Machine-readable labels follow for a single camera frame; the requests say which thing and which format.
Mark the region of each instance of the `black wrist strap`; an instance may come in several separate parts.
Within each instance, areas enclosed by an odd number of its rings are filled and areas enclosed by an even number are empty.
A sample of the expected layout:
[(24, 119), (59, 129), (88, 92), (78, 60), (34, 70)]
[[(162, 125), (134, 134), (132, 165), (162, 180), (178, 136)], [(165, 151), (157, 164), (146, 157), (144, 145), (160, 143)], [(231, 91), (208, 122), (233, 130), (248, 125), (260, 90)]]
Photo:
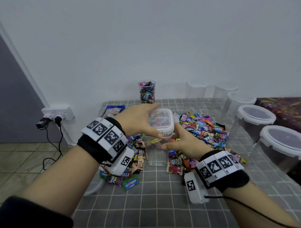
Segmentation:
[[(120, 123), (117, 120), (111, 117), (107, 117), (105, 119), (118, 127), (118, 129), (124, 133)], [(85, 134), (79, 138), (77, 145), (87, 151), (99, 164), (112, 159), (112, 156), (101, 145)]]
[[(206, 158), (219, 153), (220, 149), (211, 150), (201, 157), (199, 161), (205, 160)], [(220, 191), (223, 192), (227, 188), (240, 188), (245, 186), (250, 181), (250, 177), (243, 170), (238, 170), (234, 173), (231, 173), (216, 182), (214, 182), (214, 186)]]

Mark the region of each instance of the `black sleeve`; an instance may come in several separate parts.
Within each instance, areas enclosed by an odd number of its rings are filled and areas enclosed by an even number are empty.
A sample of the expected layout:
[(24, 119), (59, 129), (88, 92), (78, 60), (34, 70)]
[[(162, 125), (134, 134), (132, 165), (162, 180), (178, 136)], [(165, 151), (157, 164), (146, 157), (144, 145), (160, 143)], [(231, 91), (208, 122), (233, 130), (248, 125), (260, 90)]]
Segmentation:
[(0, 207), (0, 227), (73, 227), (70, 217), (11, 196)]

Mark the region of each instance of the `wall socket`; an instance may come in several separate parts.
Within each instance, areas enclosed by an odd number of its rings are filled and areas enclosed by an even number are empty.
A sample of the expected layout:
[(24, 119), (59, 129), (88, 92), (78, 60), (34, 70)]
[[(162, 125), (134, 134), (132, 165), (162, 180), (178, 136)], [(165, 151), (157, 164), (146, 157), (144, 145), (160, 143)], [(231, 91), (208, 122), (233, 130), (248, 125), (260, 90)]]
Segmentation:
[(43, 108), (41, 111), (44, 115), (52, 113), (56, 116), (57, 114), (62, 113), (65, 116), (65, 120), (74, 119), (74, 114), (69, 105), (53, 105), (49, 108)]

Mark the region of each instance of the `gray checkered tablecloth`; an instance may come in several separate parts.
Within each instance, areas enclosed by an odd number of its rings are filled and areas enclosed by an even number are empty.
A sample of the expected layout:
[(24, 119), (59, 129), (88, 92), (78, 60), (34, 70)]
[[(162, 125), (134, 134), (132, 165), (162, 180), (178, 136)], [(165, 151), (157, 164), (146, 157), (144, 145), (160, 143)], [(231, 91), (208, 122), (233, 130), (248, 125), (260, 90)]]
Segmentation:
[[(183, 113), (193, 109), (208, 113), (209, 99), (156, 100), (160, 107)], [(140, 100), (109, 101), (101, 106), (102, 115), (107, 105), (127, 107), (140, 104)], [(282, 208), (301, 220), (301, 187), (283, 175), (262, 155), (262, 159), (248, 170), (251, 180)], [(139, 184), (129, 191), (113, 184), (82, 198), (73, 219), (74, 227), (238, 227), (223, 199), (210, 199), (206, 204), (192, 204), (181, 177), (169, 174), (164, 167), (150, 167), (138, 175)], [(213, 188), (209, 195), (221, 193)]]

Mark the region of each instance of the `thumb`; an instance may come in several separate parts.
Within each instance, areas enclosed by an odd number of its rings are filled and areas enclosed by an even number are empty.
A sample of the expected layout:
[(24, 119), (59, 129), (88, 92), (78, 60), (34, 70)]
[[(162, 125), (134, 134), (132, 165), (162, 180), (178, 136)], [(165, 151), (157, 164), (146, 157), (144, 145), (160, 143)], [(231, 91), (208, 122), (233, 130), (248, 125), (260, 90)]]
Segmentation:
[(163, 135), (156, 128), (153, 128), (150, 125), (145, 126), (143, 134), (159, 139), (163, 137)]
[(181, 150), (181, 141), (169, 142), (161, 145), (162, 150)]

